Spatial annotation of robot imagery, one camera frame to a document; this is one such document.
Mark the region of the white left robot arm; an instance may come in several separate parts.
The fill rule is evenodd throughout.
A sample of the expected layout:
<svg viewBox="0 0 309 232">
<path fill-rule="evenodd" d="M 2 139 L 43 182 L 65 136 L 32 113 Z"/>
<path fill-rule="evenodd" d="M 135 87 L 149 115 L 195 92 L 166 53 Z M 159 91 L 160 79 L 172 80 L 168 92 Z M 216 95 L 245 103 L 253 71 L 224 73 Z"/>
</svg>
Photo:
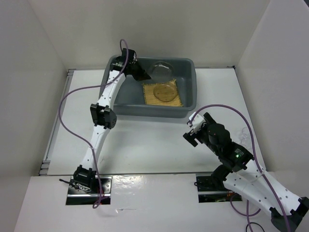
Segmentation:
<svg viewBox="0 0 309 232">
<path fill-rule="evenodd" d="M 99 181 L 96 178 L 96 162 L 103 147 L 103 143 L 112 128 L 116 125 L 117 116 L 113 106 L 121 85 L 126 76 L 131 75 L 136 81 L 151 79 L 137 60 L 136 52 L 131 49 L 122 49 L 122 54 L 110 62 L 109 73 L 104 74 L 100 97 L 90 106 L 90 113 L 94 123 L 90 146 L 82 163 L 73 174 L 76 185 L 85 193 L 98 191 Z"/>
</svg>

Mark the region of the clear glass oval dish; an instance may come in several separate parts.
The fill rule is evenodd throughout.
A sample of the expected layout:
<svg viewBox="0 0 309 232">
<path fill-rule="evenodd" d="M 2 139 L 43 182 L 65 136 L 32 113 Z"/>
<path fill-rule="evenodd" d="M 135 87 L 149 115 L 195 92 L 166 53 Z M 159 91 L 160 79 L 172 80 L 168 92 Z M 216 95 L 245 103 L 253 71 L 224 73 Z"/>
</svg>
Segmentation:
<svg viewBox="0 0 309 232">
<path fill-rule="evenodd" d="M 174 84 L 158 84 L 154 87 L 153 94 L 162 102 L 171 102 L 178 95 Z"/>
<path fill-rule="evenodd" d="M 155 83 L 165 83 L 173 80 L 174 68 L 163 61 L 155 62 L 147 72 Z"/>
</svg>

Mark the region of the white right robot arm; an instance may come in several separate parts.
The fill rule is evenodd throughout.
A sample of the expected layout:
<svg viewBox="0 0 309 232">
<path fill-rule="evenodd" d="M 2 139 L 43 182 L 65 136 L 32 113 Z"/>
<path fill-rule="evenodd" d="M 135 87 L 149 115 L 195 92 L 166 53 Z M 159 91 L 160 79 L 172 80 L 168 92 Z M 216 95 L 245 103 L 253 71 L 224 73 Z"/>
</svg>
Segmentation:
<svg viewBox="0 0 309 232">
<path fill-rule="evenodd" d="M 307 197 L 292 193 L 255 159 L 245 147 L 232 141 L 224 125 L 215 122 L 210 114 L 189 116 L 190 131 L 183 137 L 191 145 L 204 144 L 219 159 L 212 173 L 212 186 L 231 190 L 264 211 L 271 223 L 281 232 L 294 232 L 309 210 Z"/>
</svg>

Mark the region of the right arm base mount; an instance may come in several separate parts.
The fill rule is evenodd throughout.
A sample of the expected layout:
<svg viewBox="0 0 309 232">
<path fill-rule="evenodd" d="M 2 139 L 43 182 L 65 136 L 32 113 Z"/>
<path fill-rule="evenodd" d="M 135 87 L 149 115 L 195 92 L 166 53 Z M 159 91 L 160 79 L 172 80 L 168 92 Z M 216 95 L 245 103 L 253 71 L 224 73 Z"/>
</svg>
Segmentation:
<svg viewBox="0 0 309 232">
<path fill-rule="evenodd" d="M 211 179 L 211 173 L 196 174 L 194 186 L 197 188 L 199 203 L 223 203 L 230 200 L 241 202 L 242 197 L 225 187 L 216 187 Z"/>
</svg>

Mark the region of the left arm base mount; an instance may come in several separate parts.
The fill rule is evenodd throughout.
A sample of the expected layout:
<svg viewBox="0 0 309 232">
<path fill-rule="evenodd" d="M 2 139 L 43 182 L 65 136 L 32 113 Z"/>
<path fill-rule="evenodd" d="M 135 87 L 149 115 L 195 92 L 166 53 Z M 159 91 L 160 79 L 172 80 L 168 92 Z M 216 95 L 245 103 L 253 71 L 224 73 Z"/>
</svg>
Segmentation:
<svg viewBox="0 0 309 232">
<path fill-rule="evenodd" d="M 91 187 L 76 183 L 73 177 L 69 181 L 61 178 L 59 181 L 68 185 L 66 205 L 93 205 L 99 199 L 100 190 L 102 191 L 102 197 L 99 204 L 105 205 L 111 203 L 111 177 L 100 178 L 101 188 L 97 178 Z"/>
</svg>

